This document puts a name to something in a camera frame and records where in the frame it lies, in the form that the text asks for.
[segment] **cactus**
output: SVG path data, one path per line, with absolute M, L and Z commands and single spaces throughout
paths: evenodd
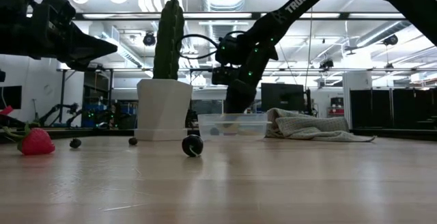
M 175 43 L 184 35 L 184 14 L 178 0 L 166 2 L 159 20 L 153 79 L 178 79 L 179 51 Z

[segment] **white pot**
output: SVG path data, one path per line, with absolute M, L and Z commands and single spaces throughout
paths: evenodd
M 172 79 L 143 79 L 137 84 L 138 126 L 142 141 L 182 140 L 193 86 Z

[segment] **white ceiling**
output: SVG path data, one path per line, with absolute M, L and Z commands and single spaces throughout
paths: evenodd
M 111 0 L 89 0 L 84 4 L 77 4 L 70 0 L 78 12 L 140 12 L 141 9 L 138 6 L 138 0 L 127 0 L 125 3 L 117 4 L 111 2 Z M 244 11 L 247 12 L 268 12 L 281 7 L 287 0 L 245 0 Z M 200 12 L 203 11 L 202 0 L 183 0 L 182 5 L 187 12 Z M 321 0 L 313 7 L 314 12 L 396 12 L 396 9 L 386 1 L 381 0 Z M 141 61 L 144 61 L 150 66 L 152 64 L 152 58 L 154 56 L 154 48 L 146 47 L 142 45 L 142 39 L 137 40 L 134 44 L 130 40 L 130 36 L 133 34 L 144 31 L 151 31 L 153 27 L 150 21 L 111 21 L 103 22 L 105 27 L 114 26 L 120 30 L 121 41 L 127 46 L 128 50 L 134 52 L 136 55 L 143 57 Z M 253 21 L 240 21 L 246 23 L 246 25 L 238 26 L 238 30 L 246 30 L 253 24 Z M 291 66 L 297 68 L 306 68 L 308 61 L 313 60 L 313 64 L 317 66 L 321 59 L 316 57 L 332 44 L 336 43 L 342 38 L 346 37 L 359 37 L 363 36 L 381 24 L 384 21 L 375 20 L 351 20 L 346 22 L 337 21 L 317 21 L 309 20 L 296 21 L 287 33 L 287 37 L 284 37 L 282 41 L 277 45 L 279 54 L 279 61 L 271 61 L 268 68 L 286 67 L 286 61 L 290 62 Z M 191 33 L 200 33 L 207 35 L 208 26 L 199 25 L 199 21 L 188 21 L 188 28 Z M 402 44 L 410 39 L 420 36 L 413 26 L 397 33 L 400 43 L 395 47 L 389 47 L 386 53 L 386 48 L 383 45 L 373 45 L 360 50 L 360 52 L 370 54 L 372 56 L 372 66 L 383 67 L 387 60 L 394 60 L 406 55 L 413 55 L 415 52 L 425 49 L 432 44 L 424 37 L 419 38 L 413 42 Z M 311 44 L 309 43 L 310 36 L 313 36 Z M 326 38 L 324 44 L 322 44 L 322 38 Z M 203 40 L 194 40 L 195 48 L 199 53 L 207 51 L 207 44 Z M 341 67 L 341 59 L 347 58 L 347 55 L 342 55 L 341 51 L 335 56 L 336 67 Z M 427 61 L 435 61 L 437 52 L 431 52 L 427 55 L 421 56 L 418 59 L 412 59 L 412 61 L 402 65 L 414 66 L 414 62 L 423 63 Z M 199 61 L 199 64 L 206 64 L 206 61 Z

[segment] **plastic bin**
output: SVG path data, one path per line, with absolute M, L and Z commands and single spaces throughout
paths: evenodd
M 198 115 L 204 141 L 254 141 L 266 135 L 267 114 Z

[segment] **cloth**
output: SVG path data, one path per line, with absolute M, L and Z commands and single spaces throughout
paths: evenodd
M 371 142 L 375 137 L 360 137 L 349 132 L 344 117 L 316 118 L 283 109 L 267 111 L 266 137 L 336 142 Z

